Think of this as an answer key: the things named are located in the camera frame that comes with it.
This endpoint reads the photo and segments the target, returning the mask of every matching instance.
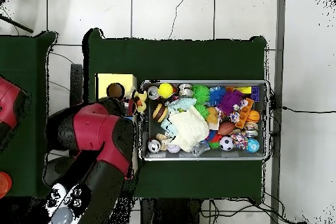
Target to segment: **hamburger toy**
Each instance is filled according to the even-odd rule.
[[[152,117],[153,119],[155,119],[155,121],[161,123],[163,119],[166,117],[167,113],[168,113],[168,108],[165,105],[159,103],[156,106]]]

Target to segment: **white cloth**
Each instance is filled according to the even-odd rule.
[[[177,135],[170,144],[180,146],[185,152],[190,152],[193,146],[209,135],[207,122],[193,106],[185,112],[171,114],[169,119],[177,129]]]

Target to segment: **white toy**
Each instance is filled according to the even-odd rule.
[[[223,136],[219,141],[219,145],[222,150],[232,150],[234,148],[234,141],[230,136]]]

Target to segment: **brown ball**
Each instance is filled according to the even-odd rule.
[[[222,136],[229,135],[231,132],[233,132],[234,128],[234,123],[223,122],[219,125],[219,130],[217,131],[217,133]]]

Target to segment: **metal frame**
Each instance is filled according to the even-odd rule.
[[[275,56],[275,76],[274,76],[274,94],[276,96],[276,106],[282,106],[282,72],[284,70],[284,35],[285,35],[285,0],[278,0],[278,14],[276,22],[276,56]],[[279,212],[280,193],[280,146],[281,146],[281,121],[282,109],[274,110],[273,130],[274,137],[274,155],[272,157],[272,180],[271,180],[271,207]],[[271,213],[273,220],[270,224],[278,224],[278,216]]]

